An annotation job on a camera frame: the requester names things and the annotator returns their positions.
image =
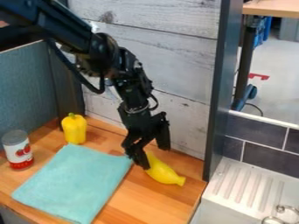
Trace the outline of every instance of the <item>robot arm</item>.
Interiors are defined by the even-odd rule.
[[[1,20],[10,25],[0,29],[0,51],[22,45],[23,39],[45,39],[74,76],[91,91],[102,94],[105,79],[110,80],[122,98],[118,111],[128,130],[122,147],[136,164],[143,169],[150,168],[143,147],[153,139],[160,149],[170,149],[166,113],[151,114],[158,106],[151,93],[152,81],[132,52],[119,47],[105,33],[92,33],[89,24],[54,0],[0,0]],[[76,55],[75,66],[52,39],[60,42],[64,51]],[[80,72],[100,77],[100,87],[94,87]],[[149,98],[156,102],[155,107],[150,107]]]

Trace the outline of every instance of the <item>tomato can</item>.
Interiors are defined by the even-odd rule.
[[[2,137],[2,144],[10,167],[22,170],[33,164],[33,155],[27,133],[16,129]]]

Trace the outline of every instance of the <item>teal towel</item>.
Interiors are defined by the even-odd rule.
[[[12,198],[72,222],[90,223],[130,166],[127,157],[68,144]]]

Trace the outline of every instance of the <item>yellow bell pepper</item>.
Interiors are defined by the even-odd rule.
[[[157,159],[152,152],[147,152],[146,155],[149,160],[150,169],[145,172],[148,173],[153,179],[166,185],[184,185],[186,180],[185,177],[179,177],[174,170]]]
[[[83,144],[87,138],[87,120],[81,115],[69,113],[62,122],[66,141],[70,144]]]

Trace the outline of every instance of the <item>wood plank wall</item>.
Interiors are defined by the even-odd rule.
[[[221,0],[69,0],[95,28],[127,47],[154,81],[174,149],[204,158]],[[98,80],[90,78],[98,85]],[[87,113],[121,125],[119,100],[84,89]]]

